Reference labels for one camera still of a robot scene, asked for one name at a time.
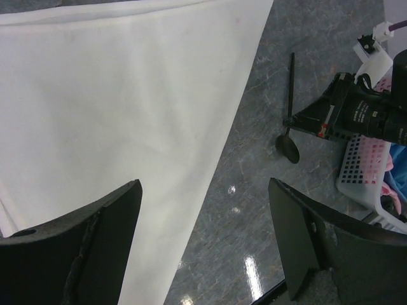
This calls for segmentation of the black metal spoon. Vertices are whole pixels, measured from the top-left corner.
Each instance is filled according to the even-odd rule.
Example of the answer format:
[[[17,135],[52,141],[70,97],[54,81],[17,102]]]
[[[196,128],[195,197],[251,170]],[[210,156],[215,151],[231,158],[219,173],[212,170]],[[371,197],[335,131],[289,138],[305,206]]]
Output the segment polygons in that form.
[[[294,97],[294,72],[295,72],[295,53],[291,53],[289,67],[289,91],[288,91],[288,108],[287,115],[291,118],[293,112],[293,97]],[[291,126],[286,126],[285,134],[279,135],[276,139],[275,146],[277,150],[285,156],[292,164],[298,164],[300,160],[300,152],[290,137]]]

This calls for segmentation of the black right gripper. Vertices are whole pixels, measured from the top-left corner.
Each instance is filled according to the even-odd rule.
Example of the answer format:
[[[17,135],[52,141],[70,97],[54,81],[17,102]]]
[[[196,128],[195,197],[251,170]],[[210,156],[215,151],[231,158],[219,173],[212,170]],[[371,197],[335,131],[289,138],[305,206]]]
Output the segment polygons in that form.
[[[393,72],[390,91],[377,92],[367,74],[338,73],[324,93],[283,125],[327,137],[360,134],[390,143],[406,142],[406,73]]]

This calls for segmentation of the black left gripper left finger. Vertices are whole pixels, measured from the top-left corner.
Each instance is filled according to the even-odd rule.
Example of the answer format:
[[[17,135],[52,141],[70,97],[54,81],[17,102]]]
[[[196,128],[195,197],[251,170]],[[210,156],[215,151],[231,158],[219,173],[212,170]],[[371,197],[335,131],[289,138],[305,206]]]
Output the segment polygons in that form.
[[[1,304],[117,304],[141,201],[133,180],[1,239]]]

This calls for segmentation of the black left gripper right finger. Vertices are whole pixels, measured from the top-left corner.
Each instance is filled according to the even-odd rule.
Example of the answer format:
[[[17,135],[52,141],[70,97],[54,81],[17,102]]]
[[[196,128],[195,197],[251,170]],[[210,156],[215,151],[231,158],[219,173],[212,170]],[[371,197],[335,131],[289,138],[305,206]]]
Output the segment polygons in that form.
[[[342,304],[406,304],[406,235],[349,217],[276,178],[268,193],[290,300],[328,270]]]

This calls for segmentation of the white cloth napkin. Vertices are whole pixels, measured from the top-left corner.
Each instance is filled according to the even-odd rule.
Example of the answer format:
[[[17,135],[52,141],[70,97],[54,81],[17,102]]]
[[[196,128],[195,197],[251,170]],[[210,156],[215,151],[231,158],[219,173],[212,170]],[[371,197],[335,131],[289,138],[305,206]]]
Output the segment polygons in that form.
[[[271,1],[125,1],[1,15],[1,232],[143,188],[120,304],[162,304]]]

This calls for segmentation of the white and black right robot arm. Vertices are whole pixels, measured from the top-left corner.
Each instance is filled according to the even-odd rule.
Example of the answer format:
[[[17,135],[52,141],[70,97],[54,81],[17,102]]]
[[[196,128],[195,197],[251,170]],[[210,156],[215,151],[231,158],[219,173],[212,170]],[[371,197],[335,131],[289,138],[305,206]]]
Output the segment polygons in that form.
[[[395,56],[390,90],[375,91],[366,74],[341,72],[326,91],[284,126],[326,140],[354,134],[406,145],[406,51]]]

